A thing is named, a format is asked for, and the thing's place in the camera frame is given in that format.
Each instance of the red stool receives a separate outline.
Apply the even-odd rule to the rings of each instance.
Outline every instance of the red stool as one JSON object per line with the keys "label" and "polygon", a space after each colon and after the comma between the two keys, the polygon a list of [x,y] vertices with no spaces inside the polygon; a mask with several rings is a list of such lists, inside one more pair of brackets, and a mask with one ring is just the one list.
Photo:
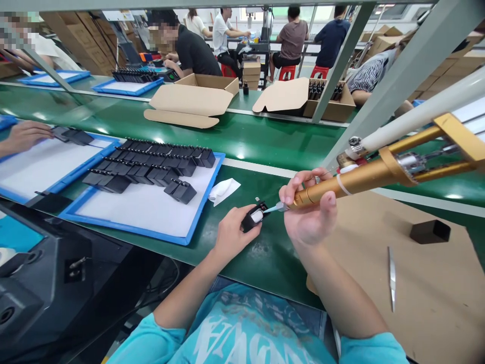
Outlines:
{"label": "red stool", "polygon": [[313,68],[313,72],[310,78],[315,78],[315,75],[319,73],[320,75],[317,78],[327,79],[327,74],[329,71],[330,71],[330,68],[315,66]]}
{"label": "red stool", "polygon": [[280,80],[280,81],[292,80],[292,79],[295,78],[296,72],[297,72],[296,66],[282,67],[279,71],[279,79],[278,80]]}

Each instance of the worker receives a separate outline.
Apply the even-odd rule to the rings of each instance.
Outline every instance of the worker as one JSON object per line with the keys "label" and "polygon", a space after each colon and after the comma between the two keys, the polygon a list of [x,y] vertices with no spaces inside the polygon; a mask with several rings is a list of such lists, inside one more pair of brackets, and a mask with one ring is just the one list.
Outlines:
{"label": "worker", "polygon": [[192,73],[222,76],[221,69],[206,42],[180,24],[173,10],[152,10],[160,24],[164,40],[175,42],[177,54],[169,53],[165,67],[173,69],[180,78]]}
{"label": "worker", "polygon": [[281,43],[281,52],[269,55],[269,82],[274,81],[275,68],[296,66],[302,58],[303,44],[310,39],[308,24],[300,19],[300,7],[288,7],[288,23],[276,37],[276,42]]}
{"label": "worker", "polygon": [[[362,107],[369,99],[374,88],[384,78],[385,74],[389,71],[415,33],[416,30],[411,31],[404,38],[389,46],[385,51],[371,57],[349,77],[347,86],[357,107]],[[394,115],[399,117],[413,108],[413,105],[406,100],[394,112]]]}
{"label": "worker", "polygon": [[220,64],[229,66],[239,79],[242,79],[243,73],[239,68],[239,63],[243,63],[243,55],[235,54],[235,50],[230,50],[227,47],[227,37],[250,37],[251,32],[240,31],[232,27],[230,18],[232,16],[231,8],[221,8],[220,14],[217,14],[212,27],[212,43],[214,46],[214,54],[217,56],[217,61]]}
{"label": "worker", "polygon": [[0,142],[0,158],[28,151],[44,139],[52,139],[51,127],[36,121],[24,121],[12,126],[7,139]]}
{"label": "worker", "polygon": [[212,38],[212,32],[207,29],[200,16],[197,15],[197,9],[188,8],[188,13],[183,20],[187,29],[200,38]]}
{"label": "worker", "polygon": [[[65,52],[63,52],[52,39],[46,39],[39,33],[32,32],[25,23],[21,14],[9,17],[3,17],[8,26],[20,36],[23,41],[30,44],[32,49],[52,68],[71,71],[82,71],[76,62],[74,62]],[[0,53],[16,64],[23,70],[33,74],[40,66],[30,58],[23,50],[18,49],[14,44],[0,36]]]}
{"label": "worker", "polygon": [[[331,176],[323,168],[298,172],[279,191],[281,201],[293,201],[302,183],[312,186],[316,177]],[[240,230],[241,221],[254,206],[228,212],[219,223],[212,250],[141,321],[108,364],[335,364],[319,336],[324,327],[315,325],[320,316],[304,320],[305,315],[300,316],[296,310],[301,306],[283,298],[238,283],[227,285],[227,280],[220,278],[214,283],[224,267],[259,235],[261,224],[247,233]],[[343,336],[340,362],[408,364],[404,350],[389,332],[375,304],[326,249],[325,240],[336,220],[332,191],[314,207],[284,213],[284,225],[295,252],[315,284],[332,324]]]}
{"label": "worker", "polygon": [[333,20],[328,22],[313,40],[315,43],[321,43],[320,52],[315,62],[317,67],[332,68],[337,60],[340,47],[344,43],[350,28],[350,22],[344,19],[346,8],[336,5]]}

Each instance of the cardboard sheet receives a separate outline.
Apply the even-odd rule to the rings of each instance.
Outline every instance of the cardboard sheet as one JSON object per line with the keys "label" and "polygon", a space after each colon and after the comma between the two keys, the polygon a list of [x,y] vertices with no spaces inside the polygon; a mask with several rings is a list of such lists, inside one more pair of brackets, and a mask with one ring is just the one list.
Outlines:
{"label": "cardboard sheet", "polygon": [[[411,226],[436,217],[373,192],[337,204],[338,225],[326,245],[375,302],[407,355],[420,364],[481,362],[485,276],[466,229],[442,220],[451,227],[450,241],[420,245],[409,238]],[[394,313],[388,246],[396,265]]]}
{"label": "cardboard sheet", "polygon": [[31,199],[45,191],[79,165],[94,157],[100,147],[79,146],[47,139],[27,152],[0,163],[0,187]]}
{"label": "cardboard sheet", "polygon": [[122,194],[96,192],[76,214],[185,237],[219,159],[216,158],[213,168],[197,167],[192,177],[179,178],[189,182],[197,191],[187,205],[175,201],[164,192],[163,187],[130,184]]}

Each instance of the window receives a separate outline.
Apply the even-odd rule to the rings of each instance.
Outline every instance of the window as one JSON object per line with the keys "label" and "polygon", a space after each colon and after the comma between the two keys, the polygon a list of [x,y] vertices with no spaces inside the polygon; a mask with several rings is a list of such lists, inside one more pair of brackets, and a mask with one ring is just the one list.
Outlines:
{"label": "window", "polygon": [[374,8],[374,13],[370,16],[371,19],[402,19],[409,5],[406,4],[380,4]]}

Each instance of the white cable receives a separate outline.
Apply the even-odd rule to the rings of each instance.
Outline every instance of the white cable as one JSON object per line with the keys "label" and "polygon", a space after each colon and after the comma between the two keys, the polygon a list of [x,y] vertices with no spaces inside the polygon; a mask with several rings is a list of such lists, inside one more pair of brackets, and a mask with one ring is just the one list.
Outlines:
{"label": "white cable", "polygon": [[340,188],[342,189],[342,191],[344,191],[347,194],[347,196],[352,195],[349,191],[347,191],[347,189],[342,184],[342,181],[340,180],[340,174],[337,174],[337,182],[338,182],[338,185],[340,186]]}

